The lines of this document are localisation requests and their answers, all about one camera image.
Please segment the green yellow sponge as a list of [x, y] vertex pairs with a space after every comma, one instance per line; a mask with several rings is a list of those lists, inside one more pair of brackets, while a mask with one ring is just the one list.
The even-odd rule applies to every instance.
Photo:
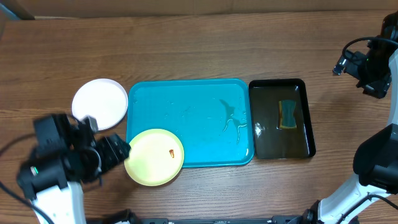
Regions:
[[297, 127], [294, 117], [295, 107], [294, 100], [279, 101], [279, 129], [295, 129]]

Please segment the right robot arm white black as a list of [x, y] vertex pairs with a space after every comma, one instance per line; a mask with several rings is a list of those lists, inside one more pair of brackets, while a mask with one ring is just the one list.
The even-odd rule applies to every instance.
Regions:
[[364, 40], [368, 52], [351, 52], [348, 48], [357, 41], [348, 42], [333, 73], [350, 74], [364, 94], [378, 99], [390, 91], [387, 125], [358, 147], [350, 178], [291, 223], [357, 223], [358, 215], [377, 200], [397, 208], [388, 200], [388, 196], [397, 194], [397, 13], [384, 18], [379, 35]]

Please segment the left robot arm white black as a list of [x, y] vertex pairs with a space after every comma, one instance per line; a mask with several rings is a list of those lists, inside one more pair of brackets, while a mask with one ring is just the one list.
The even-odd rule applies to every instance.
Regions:
[[129, 155], [117, 134], [95, 139], [87, 124], [34, 124], [39, 145], [24, 162], [17, 183], [41, 223], [86, 223], [82, 185], [94, 182]]

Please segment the yellow plate with sauce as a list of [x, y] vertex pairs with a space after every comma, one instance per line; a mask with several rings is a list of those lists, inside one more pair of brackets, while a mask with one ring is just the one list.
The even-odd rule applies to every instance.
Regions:
[[171, 181], [184, 162], [184, 148], [176, 135], [164, 129], [148, 129], [129, 143], [124, 166], [138, 184], [155, 187]]

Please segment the pinkish white plate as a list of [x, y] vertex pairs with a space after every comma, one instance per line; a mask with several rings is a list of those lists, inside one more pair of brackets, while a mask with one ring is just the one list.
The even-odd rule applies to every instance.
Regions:
[[72, 115], [80, 121], [93, 117], [100, 131], [117, 125], [128, 109], [125, 89], [116, 81], [99, 78], [84, 84], [73, 97]]

